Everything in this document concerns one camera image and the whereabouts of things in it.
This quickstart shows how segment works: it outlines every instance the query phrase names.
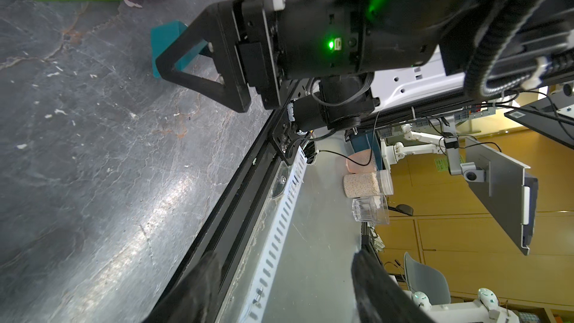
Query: gray chair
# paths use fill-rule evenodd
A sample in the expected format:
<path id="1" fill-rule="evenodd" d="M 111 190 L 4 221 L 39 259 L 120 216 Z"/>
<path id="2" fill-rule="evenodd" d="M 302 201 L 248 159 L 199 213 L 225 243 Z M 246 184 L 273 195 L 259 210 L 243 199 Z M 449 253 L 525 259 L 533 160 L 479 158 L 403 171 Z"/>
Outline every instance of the gray chair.
<path id="1" fill-rule="evenodd" d="M 410 291 L 425 293 L 432 305 L 451 303 L 447 279 L 441 272 L 415 261 L 408 252 L 405 252 L 404 262 L 405 280 Z"/>

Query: white panel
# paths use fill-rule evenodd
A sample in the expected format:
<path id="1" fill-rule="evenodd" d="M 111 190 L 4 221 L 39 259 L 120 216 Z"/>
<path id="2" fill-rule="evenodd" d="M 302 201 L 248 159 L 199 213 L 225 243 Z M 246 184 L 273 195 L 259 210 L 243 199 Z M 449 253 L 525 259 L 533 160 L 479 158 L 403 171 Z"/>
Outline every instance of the white panel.
<path id="1" fill-rule="evenodd" d="M 464 74 L 447 76 L 442 65 L 439 48 L 427 64 L 417 68 L 382 70 L 375 73 L 371 84 L 373 97 L 381 104 L 375 111 L 408 104 L 442 92 L 462 88 Z"/>

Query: qr code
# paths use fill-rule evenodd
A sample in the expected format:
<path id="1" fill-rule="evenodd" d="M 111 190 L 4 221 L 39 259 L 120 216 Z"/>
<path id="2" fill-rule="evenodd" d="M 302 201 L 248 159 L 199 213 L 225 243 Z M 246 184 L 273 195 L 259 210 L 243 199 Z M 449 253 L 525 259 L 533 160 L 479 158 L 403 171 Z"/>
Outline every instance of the qr code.
<path id="1" fill-rule="evenodd" d="M 526 114 L 524 114 L 520 111 L 515 111 L 513 113 L 509 113 L 508 116 L 512 116 L 513 118 L 521 118 L 523 116 L 526 116 Z"/>

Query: plastic cup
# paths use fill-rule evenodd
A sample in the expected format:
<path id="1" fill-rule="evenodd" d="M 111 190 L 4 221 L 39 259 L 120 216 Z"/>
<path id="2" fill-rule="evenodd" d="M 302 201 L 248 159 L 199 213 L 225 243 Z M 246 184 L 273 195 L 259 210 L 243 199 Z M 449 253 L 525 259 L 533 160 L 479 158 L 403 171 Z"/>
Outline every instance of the plastic cup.
<path id="1" fill-rule="evenodd" d="M 388 225 L 389 208 L 384 196 L 359 197 L 353 200 L 353 216 L 355 221 Z"/>

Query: pink container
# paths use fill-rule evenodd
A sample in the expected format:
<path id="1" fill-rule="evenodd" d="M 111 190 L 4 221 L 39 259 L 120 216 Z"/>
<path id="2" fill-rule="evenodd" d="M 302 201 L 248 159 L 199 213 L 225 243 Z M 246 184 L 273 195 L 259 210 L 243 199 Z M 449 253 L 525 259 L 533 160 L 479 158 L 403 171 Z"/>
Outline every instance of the pink container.
<path id="1" fill-rule="evenodd" d="M 369 156 L 372 157 L 371 162 L 367 166 L 361 166 L 359 164 L 354 163 L 353 161 L 347 160 L 347 169 L 349 170 L 349 172 L 352 174 L 361 174 L 365 172 L 377 171 L 377 162 L 375 162 L 375 154 L 373 154 L 373 151 L 370 148 L 363 151 L 359 151 L 358 153 L 354 153 L 351 156 L 349 156 L 349 158 L 359 163 L 366 164 L 367 162 L 369 162 Z"/>

